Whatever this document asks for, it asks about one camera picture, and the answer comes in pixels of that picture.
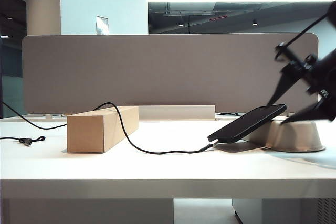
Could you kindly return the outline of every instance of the smartphone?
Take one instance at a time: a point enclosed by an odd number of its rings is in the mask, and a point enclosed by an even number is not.
[[[287,109],[285,104],[258,107],[208,136],[208,140],[235,143]]]

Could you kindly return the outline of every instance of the brown cardboard box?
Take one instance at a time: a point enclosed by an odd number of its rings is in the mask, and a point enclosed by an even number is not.
[[[118,107],[127,134],[139,127],[137,106]],[[89,111],[67,117],[68,153],[103,153],[125,138],[120,119],[115,108]]]

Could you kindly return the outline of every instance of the white desk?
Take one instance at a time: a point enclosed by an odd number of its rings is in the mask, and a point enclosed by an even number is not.
[[[153,151],[197,150],[229,121],[140,122],[130,138]],[[59,122],[40,122],[42,126]],[[336,198],[336,123],[318,122],[325,151],[281,153],[244,141],[197,154],[150,155],[126,140],[104,154],[68,154],[66,128],[1,122],[4,199]]]

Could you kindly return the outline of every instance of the gray fabric panel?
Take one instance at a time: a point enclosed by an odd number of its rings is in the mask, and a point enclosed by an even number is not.
[[[75,113],[100,103],[216,105],[247,112],[266,105],[285,65],[274,48],[295,34],[52,35],[23,41],[25,109]],[[318,52],[305,34],[291,48]],[[317,100],[299,81],[278,103],[295,112]]]

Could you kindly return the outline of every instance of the floor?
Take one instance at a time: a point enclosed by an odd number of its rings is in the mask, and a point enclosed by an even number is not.
[[[174,199],[174,224],[241,224],[231,199]]]

